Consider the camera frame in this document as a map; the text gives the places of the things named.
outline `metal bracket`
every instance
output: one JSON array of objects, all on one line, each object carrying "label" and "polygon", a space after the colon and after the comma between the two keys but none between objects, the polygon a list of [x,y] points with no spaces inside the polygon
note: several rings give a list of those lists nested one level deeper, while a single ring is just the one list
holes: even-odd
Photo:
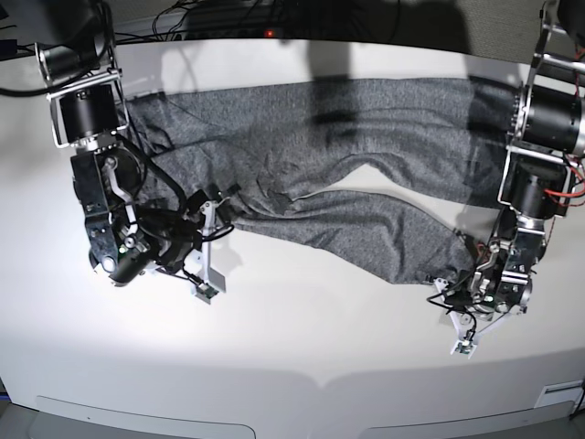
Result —
[{"label": "metal bracket", "polygon": [[[442,293],[449,286],[449,282],[446,281],[445,279],[435,279],[433,284],[437,290],[437,293]],[[449,313],[449,317],[451,318],[453,327],[455,328],[455,333],[457,334],[457,340],[455,341],[451,349],[451,355],[457,352],[459,354],[466,355],[467,358],[470,359],[473,353],[477,350],[477,347],[482,337],[489,334],[494,329],[500,327],[503,323],[505,323],[505,321],[508,318],[510,318],[512,314],[513,313],[511,312],[503,314],[494,322],[488,324],[480,331],[475,332],[475,335],[470,339],[468,338],[467,334],[471,326],[471,321],[469,323],[462,321],[462,319],[467,315],[458,313],[456,311],[451,311]]]},{"label": "metal bracket", "polygon": [[[207,201],[201,208],[205,215],[205,226],[201,231],[203,239],[215,231],[216,209],[221,203]],[[193,250],[197,263],[202,265],[197,276],[203,281],[202,284],[192,286],[192,295],[203,300],[207,304],[219,293],[226,292],[226,278],[223,274],[211,268],[211,242],[203,242],[201,251]]]},{"label": "metal bracket", "polygon": [[120,133],[122,131],[124,131],[126,128],[128,128],[129,125],[129,117],[128,117],[128,109],[126,107],[126,100],[124,99],[123,96],[123,92],[122,92],[122,71],[118,70],[118,69],[108,69],[107,71],[104,71],[103,73],[99,73],[97,75],[93,75],[93,76],[89,76],[87,78],[83,78],[81,80],[78,80],[66,87],[63,87],[61,90],[59,91],[55,91],[54,93],[49,93],[47,94],[47,100],[49,102],[49,106],[50,106],[50,113],[51,113],[51,128],[53,131],[53,140],[55,141],[55,145],[57,148],[66,148],[68,146],[72,146],[74,144],[71,144],[69,142],[66,142],[63,137],[61,136],[61,130],[59,129],[59,115],[60,115],[60,110],[59,110],[59,100],[70,93],[73,93],[75,91],[87,88],[87,87],[93,87],[95,85],[102,85],[108,82],[113,82],[115,84],[117,84],[117,86],[114,87],[114,89],[116,90],[117,94],[118,94],[118,98],[120,99],[120,102],[122,103],[122,108],[123,108],[123,112],[124,112],[124,118],[125,121],[116,128],[116,132]]},{"label": "metal bracket", "polygon": [[105,168],[106,175],[110,180],[110,186],[112,192],[116,194],[123,202],[126,209],[126,216],[128,217],[128,223],[130,228],[128,229],[129,235],[134,235],[138,231],[138,221],[136,220],[136,211],[134,209],[134,200],[132,195],[126,192],[118,184],[118,178],[116,176],[116,168],[118,167],[118,160],[115,157],[106,158]]}]

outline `gray sweatpants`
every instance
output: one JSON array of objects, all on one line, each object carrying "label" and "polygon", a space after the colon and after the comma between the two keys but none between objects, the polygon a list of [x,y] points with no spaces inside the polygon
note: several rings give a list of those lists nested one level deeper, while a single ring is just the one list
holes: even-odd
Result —
[{"label": "gray sweatpants", "polygon": [[[397,184],[497,207],[514,91],[486,80],[320,80],[129,102],[146,152],[190,195],[242,190],[236,227],[327,250],[393,284],[453,279],[463,241],[397,198],[315,192],[369,164]],[[149,177],[140,198],[173,207]]]}]

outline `white table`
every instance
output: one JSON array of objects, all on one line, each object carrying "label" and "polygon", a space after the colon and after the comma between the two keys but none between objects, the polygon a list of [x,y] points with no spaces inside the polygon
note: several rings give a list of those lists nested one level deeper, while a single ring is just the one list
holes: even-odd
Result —
[{"label": "white table", "polygon": [[[131,95],[336,74],[518,84],[526,72],[417,48],[277,40],[126,46],[119,59]],[[0,82],[40,85],[33,59],[3,62]],[[259,439],[353,439],[368,427],[530,409],[544,385],[585,372],[584,209],[557,221],[528,314],[468,361],[449,355],[454,332],[425,303],[428,287],[387,284],[330,253],[242,231],[214,244],[229,291],[212,306],[162,276],[124,289],[99,282],[69,155],[53,147],[44,98],[0,99],[0,376],[17,404],[245,424]],[[407,199],[484,237],[496,213],[413,193],[367,167],[335,187]],[[148,425],[140,429],[156,431]]]}]

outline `black cable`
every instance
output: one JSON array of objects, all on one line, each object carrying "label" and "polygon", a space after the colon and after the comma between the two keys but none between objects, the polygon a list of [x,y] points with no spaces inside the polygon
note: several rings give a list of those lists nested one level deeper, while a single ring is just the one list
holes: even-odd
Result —
[{"label": "black cable", "polygon": [[456,313],[461,313],[461,314],[466,314],[469,317],[472,318],[473,321],[473,326],[470,329],[471,331],[471,339],[473,339],[473,336],[475,335],[475,332],[477,330],[477,318],[475,318],[475,316],[473,315],[473,313],[470,313],[469,311],[467,311],[466,309],[455,309],[454,306],[448,306],[448,305],[444,305],[444,304],[439,304],[437,302],[434,302],[433,299],[436,299],[437,297],[441,297],[443,295],[446,295],[447,293],[454,291],[455,289],[459,288],[461,285],[463,285],[466,281],[468,281],[475,270],[472,270],[469,272],[469,274],[465,275],[463,277],[463,279],[461,279],[459,282],[457,282],[456,284],[448,287],[447,289],[441,291],[438,294],[432,295],[431,297],[427,297],[427,302],[429,302],[431,305],[435,305],[438,306],[439,308],[443,308],[447,310],[447,314],[449,314],[450,312],[456,312]]},{"label": "black cable", "polygon": [[131,39],[143,39],[144,41],[158,41],[158,39],[153,38],[152,36],[143,36],[143,35],[135,35],[135,34],[127,34],[125,32],[116,32],[116,35],[122,35],[123,37],[131,37]]},{"label": "black cable", "polygon": [[157,233],[155,231],[152,231],[149,227],[145,227],[144,226],[144,218],[140,218],[139,221],[140,224],[140,230],[142,230],[144,233],[146,233],[148,236],[152,236],[153,238],[157,238],[158,240],[162,240],[162,241],[167,241],[167,242],[172,242],[174,244],[195,244],[195,242],[193,240],[187,240],[187,239],[180,239],[180,238],[175,238],[172,236],[165,236],[161,233]]},{"label": "black cable", "polygon": [[236,26],[234,26],[232,29],[226,31],[223,36],[227,37],[229,35],[229,33],[232,30],[238,29],[239,27],[241,27],[241,25],[244,23],[244,21],[246,21],[246,19],[250,16],[250,14],[253,12],[253,10],[256,8],[256,6],[258,6],[260,4],[262,0],[256,0],[254,2],[254,5],[250,6],[250,9],[248,9],[248,11],[246,12],[246,14],[240,19],[240,21],[238,22],[238,24]]},{"label": "black cable", "polygon": [[570,416],[569,416],[569,420],[570,421],[572,421],[573,419],[575,419],[580,414],[585,413],[585,409],[579,409],[579,407],[583,404],[583,401],[585,401],[585,380],[581,384],[581,388],[583,389],[583,393],[581,394],[581,397],[580,397],[580,400],[579,400],[579,404],[577,404],[577,408],[575,409],[575,412],[571,413]]},{"label": "black cable", "polygon": [[218,229],[218,230],[214,231],[210,235],[204,236],[203,237],[203,242],[213,242],[213,241],[220,240],[221,238],[225,238],[232,231],[234,231],[234,229],[235,229],[235,227],[234,227],[233,224],[229,224],[227,226],[224,226],[221,229]]},{"label": "black cable", "polygon": [[400,10],[401,9],[402,9],[402,3],[400,2],[400,0],[396,0],[396,15],[394,17],[394,27],[392,28],[392,34],[390,35],[390,38],[388,39],[388,44],[392,44],[392,41],[394,41],[394,37],[396,36],[396,34],[399,30]]},{"label": "black cable", "polygon": [[153,24],[151,25],[151,28],[153,30],[153,34],[154,37],[156,38],[157,41],[163,41],[161,38],[159,38],[158,35],[158,31],[156,29],[156,23],[158,23],[158,20],[161,16],[163,16],[164,14],[168,14],[169,12],[174,11],[175,9],[184,9],[187,12],[189,11],[189,9],[186,7],[187,5],[193,5],[194,3],[196,3],[197,0],[193,0],[193,1],[187,1],[187,0],[178,0],[174,5],[172,5],[171,7],[168,7],[167,9],[165,9],[162,12],[159,12],[156,17],[153,20]]},{"label": "black cable", "polygon": [[169,37],[173,34],[176,34],[177,30],[183,25],[183,23],[185,22],[186,16],[189,15],[189,13],[191,11],[193,11],[193,9],[195,8],[195,5],[197,4],[198,0],[195,0],[191,3],[189,3],[188,5],[193,5],[193,7],[191,8],[186,8],[185,13],[183,14],[183,16],[181,17],[181,19],[178,21],[178,23],[176,25],[174,25],[173,27],[171,27],[168,30],[168,34],[165,37],[165,41],[168,41]]},{"label": "black cable", "polygon": [[174,181],[163,169],[155,164],[149,156],[141,151],[138,146],[133,144],[126,137],[121,134],[116,134],[116,138],[123,143],[124,147],[130,152],[130,154],[135,155],[155,176],[163,180],[165,184],[169,186],[169,188],[175,193],[178,200],[178,209],[176,212],[179,215],[183,215],[186,211],[187,203],[187,198],[183,188],[180,187],[176,181]]},{"label": "black cable", "polygon": [[272,19],[274,18],[274,13],[276,12],[276,2],[278,0],[272,0],[272,5],[271,5],[271,12],[268,15],[268,26],[272,26]]},{"label": "black cable", "polygon": [[165,276],[171,276],[171,277],[174,277],[174,278],[176,278],[176,279],[181,279],[182,281],[188,281],[188,280],[189,280],[189,278],[188,278],[188,277],[185,277],[185,276],[179,276],[178,274],[172,274],[172,273],[168,273],[168,272],[166,272],[165,270],[163,270],[163,269],[160,269],[160,268],[159,268],[158,270],[156,270],[156,271],[157,271],[158,273],[160,273],[160,274],[164,274]]},{"label": "black cable", "polygon": [[[116,90],[118,91],[118,94],[122,97],[122,90],[120,90],[120,85],[118,84],[118,82],[116,82]],[[140,148],[141,151],[144,151],[143,139],[140,138],[140,135],[138,134],[138,129],[136,128],[136,125],[134,124],[134,120],[129,112],[128,112],[128,122],[130,123],[130,128],[134,132],[134,136],[136,137],[136,143],[138,144],[138,147]],[[146,183],[146,179],[148,178],[148,167],[146,167],[145,164],[143,164],[143,167],[144,167],[144,169],[142,171],[142,179],[140,181],[140,185],[138,185],[138,188],[133,193],[134,199],[136,199],[136,197],[138,197],[138,195],[140,195],[140,192],[143,190],[144,184]]]},{"label": "black cable", "polygon": [[65,87],[66,85],[70,85],[76,80],[80,80],[85,75],[90,73],[93,70],[94,63],[98,63],[103,56],[106,54],[108,49],[110,48],[111,36],[109,32],[110,23],[112,22],[112,10],[107,3],[100,2],[99,5],[102,7],[102,23],[104,27],[103,35],[104,35],[104,44],[103,48],[101,48],[100,53],[96,57],[95,61],[90,64],[89,67],[84,69],[81,73],[69,78],[68,80],[64,80],[63,82],[48,86],[44,89],[32,89],[32,90],[10,90],[10,89],[3,89],[0,88],[0,96],[8,96],[10,98],[32,98],[35,96],[41,96],[43,94],[52,93],[54,91],[59,91],[61,88]]},{"label": "black cable", "polygon": [[16,48],[17,48],[18,50],[22,50],[22,51],[24,51],[24,52],[28,52],[28,53],[32,53],[32,54],[34,54],[34,53],[35,53],[35,51],[34,51],[33,49],[31,49],[31,48],[28,48],[27,46],[16,46]]}]

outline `cable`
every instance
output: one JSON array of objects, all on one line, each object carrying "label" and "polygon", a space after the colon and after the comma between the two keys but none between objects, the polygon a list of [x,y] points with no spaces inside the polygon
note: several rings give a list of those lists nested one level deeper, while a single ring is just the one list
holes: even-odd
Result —
[{"label": "cable", "polygon": [[[570,166],[569,169],[570,169],[570,172],[575,174],[579,180],[583,179],[583,176],[573,166]],[[551,189],[545,189],[545,193],[548,195],[554,195],[556,197],[579,198],[579,197],[582,197],[585,195],[585,187],[580,192],[576,192],[576,193],[557,192],[556,190],[551,190]]]},{"label": "cable", "polygon": [[183,25],[183,22],[185,21],[186,16],[188,16],[188,14],[191,11],[193,11],[193,9],[195,8],[195,5],[197,5],[197,2],[198,2],[198,0],[194,0],[191,3],[189,3],[189,5],[193,5],[193,7],[187,8],[185,13],[183,14],[181,19],[179,20],[179,22],[168,30],[168,34],[165,37],[165,41],[168,41],[169,37],[171,37],[171,35],[176,34],[176,31],[181,28],[181,26]]},{"label": "cable", "polygon": [[165,235],[162,235],[161,233],[156,233],[155,231],[150,230],[148,227],[144,226],[144,218],[140,218],[140,230],[142,230],[148,236],[151,236],[153,238],[157,238],[158,240],[172,242],[174,244],[181,244],[181,245],[195,244],[195,242],[193,240],[179,239],[179,238],[174,238],[171,236],[165,236]]},{"label": "cable", "polygon": [[165,9],[162,12],[159,12],[156,17],[153,20],[153,24],[151,26],[152,30],[153,30],[153,34],[154,37],[156,38],[157,41],[163,41],[159,35],[158,35],[158,31],[156,29],[156,23],[158,23],[158,19],[163,16],[164,14],[168,14],[171,11],[174,11],[175,9],[185,9],[187,12],[189,11],[189,8],[186,7],[186,5],[193,5],[194,3],[196,3],[197,0],[192,0],[192,1],[187,1],[187,0],[178,0],[174,5],[172,5],[171,7],[168,7],[167,9]]},{"label": "cable", "polygon": [[155,176],[163,180],[165,184],[169,186],[178,200],[178,209],[176,210],[176,213],[183,215],[186,211],[187,203],[185,191],[163,169],[155,164],[149,156],[141,151],[138,146],[121,134],[116,134],[116,138],[123,143],[124,147],[130,152],[130,154],[135,155]]},{"label": "cable", "polygon": [[[109,25],[112,22],[112,10],[110,9],[110,6],[107,3],[103,3],[100,2],[99,5],[101,5],[103,11],[102,11],[102,23],[103,23],[103,27],[104,27],[104,44],[103,47],[101,48],[100,53],[98,54],[98,56],[95,59],[95,62],[99,62],[103,56],[106,54],[106,52],[108,51],[109,47],[110,47],[110,43],[111,43],[111,38],[110,38],[110,32],[109,30]],[[83,78],[85,75],[87,75],[88,73],[90,73],[93,70],[93,64],[91,63],[90,67],[84,69],[81,73],[78,73],[77,75],[69,78],[68,80],[64,80],[63,82],[56,84],[56,85],[51,85],[48,86],[44,89],[32,89],[32,90],[10,90],[10,89],[3,89],[0,88],[0,96],[8,96],[10,98],[32,98],[35,96],[40,96],[43,94],[47,94],[47,93],[52,93],[54,91],[59,91],[61,90],[61,88],[65,87],[66,85],[70,85],[73,82],[75,82],[76,80],[80,80],[81,78]]]},{"label": "cable", "polygon": [[18,50],[22,50],[22,51],[24,51],[24,52],[28,52],[28,53],[32,53],[32,54],[34,54],[34,53],[35,53],[35,51],[34,51],[33,49],[31,49],[31,48],[28,48],[27,46],[16,46],[16,48],[17,48]]},{"label": "cable", "polygon": [[579,409],[579,407],[581,405],[583,405],[583,401],[585,401],[585,381],[583,381],[583,383],[581,384],[581,388],[583,389],[583,393],[581,394],[581,397],[579,399],[579,404],[577,404],[577,408],[575,409],[575,412],[573,412],[570,416],[569,416],[569,420],[572,421],[573,419],[575,419],[577,416],[579,416],[580,414],[585,413],[585,409]]},{"label": "cable", "polygon": [[224,226],[221,229],[217,229],[216,231],[214,231],[210,235],[204,236],[203,242],[213,242],[213,241],[220,240],[221,238],[225,238],[232,231],[234,231],[234,229],[236,229],[236,228],[233,224],[229,224],[227,226]]},{"label": "cable", "polygon": [[131,37],[131,39],[143,39],[144,41],[158,41],[157,39],[152,38],[152,36],[143,36],[143,35],[135,35],[135,34],[127,34],[125,32],[116,32],[115,35],[121,35],[123,37]]},{"label": "cable", "polygon": [[394,38],[399,30],[399,24],[400,24],[400,10],[402,9],[402,3],[400,0],[396,0],[396,15],[394,17],[394,27],[392,28],[392,34],[390,35],[390,38],[388,39],[388,44],[392,44],[392,41],[394,41]]},{"label": "cable", "polygon": [[473,321],[472,328],[470,329],[470,341],[471,341],[473,339],[473,336],[475,336],[475,332],[477,331],[477,318],[475,318],[475,316],[473,315],[473,313],[470,313],[466,309],[461,309],[461,310],[455,309],[454,306],[447,306],[447,305],[443,305],[443,304],[438,304],[437,302],[434,302],[432,300],[435,297],[438,297],[440,295],[443,295],[443,293],[439,293],[439,294],[436,294],[434,296],[427,297],[427,302],[429,302],[431,305],[438,306],[439,308],[446,309],[447,310],[447,314],[449,314],[450,312],[453,312],[454,311],[456,313],[466,314],[469,317],[471,317],[472,318],[472,321]]},{"label": "cable", "polygon": [[246,12],[246,14],[241,18],[241,20],[238,22],[238,24],[236,26],[234,26],[232,29],[226,31],[223,36],[227,37],[229,35],[229,33],[234,30],[234,29],[238,29],[239,27],[241,27],[241,25],[244,23],[244,21],[246,21],[246,19],[250,16],[250,14],[252,13],[252,11],[256,8],[256,6],[258,6],[260,4],[261,0],[256,0],[254,2],[254,5],[252,5],[250,7],[250,9],[248,9],[248,11]]}]

